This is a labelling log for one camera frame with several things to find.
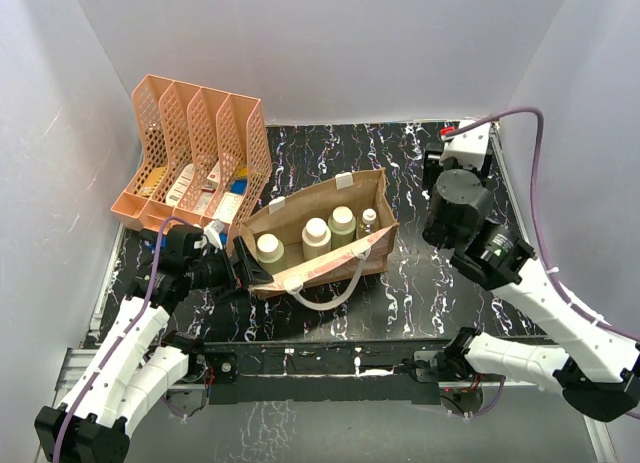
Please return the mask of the brown canvas tote bag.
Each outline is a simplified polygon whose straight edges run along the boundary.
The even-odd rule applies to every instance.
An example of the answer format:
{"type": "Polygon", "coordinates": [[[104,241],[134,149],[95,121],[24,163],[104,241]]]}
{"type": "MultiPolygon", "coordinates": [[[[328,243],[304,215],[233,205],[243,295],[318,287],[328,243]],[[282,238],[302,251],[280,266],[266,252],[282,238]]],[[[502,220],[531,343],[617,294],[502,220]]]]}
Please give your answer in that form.
{"type": "Polygon", "coordinates": [[[399,223],[386,189],[383,168],[339,173],[238,222],[234,234],[269,276],[249,291],[314,311],[342,305],[361,277],[388,268],[399,223]]]}

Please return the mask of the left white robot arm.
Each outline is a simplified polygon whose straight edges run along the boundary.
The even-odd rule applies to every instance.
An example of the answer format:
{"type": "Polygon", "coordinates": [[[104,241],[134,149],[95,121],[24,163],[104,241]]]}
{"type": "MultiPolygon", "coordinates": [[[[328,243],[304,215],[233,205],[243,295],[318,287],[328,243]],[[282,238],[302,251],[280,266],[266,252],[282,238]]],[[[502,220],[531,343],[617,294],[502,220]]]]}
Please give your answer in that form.
{"type": "Polygon", "coordinates": [[[115,322],[72,389],[34,422],[49,462],[122,462],[131,437],[150,409],[179,380],[194,382],[206,370],[198,340],[177,337],[153,344],[177,306],[194,290],[233,296],[272,275],[237,237],[232,251],[218,233],[178,217],[147,230],[154,249],[133,277],[115,322]]]}

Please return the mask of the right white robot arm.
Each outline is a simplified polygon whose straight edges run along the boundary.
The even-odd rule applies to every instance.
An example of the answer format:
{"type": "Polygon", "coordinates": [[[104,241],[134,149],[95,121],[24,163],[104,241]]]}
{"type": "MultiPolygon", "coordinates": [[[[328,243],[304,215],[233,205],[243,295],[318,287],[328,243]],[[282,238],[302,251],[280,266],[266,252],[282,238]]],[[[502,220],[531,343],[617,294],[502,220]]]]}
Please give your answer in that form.
{"type": "Polygon", "coordinates": [[[466,380],[496,374],[559,394],[575,410],[610,422],[639,404],[638,342],[591,323],[555,292],[533,247],[490,219],[493,192],[477,169],[428,145],[423,186],[429,205],[423,239],[445,250],[466,279],[525,313],[553,346],[509,342],[464,327],[438,355],[438,367],[466,380]]]}

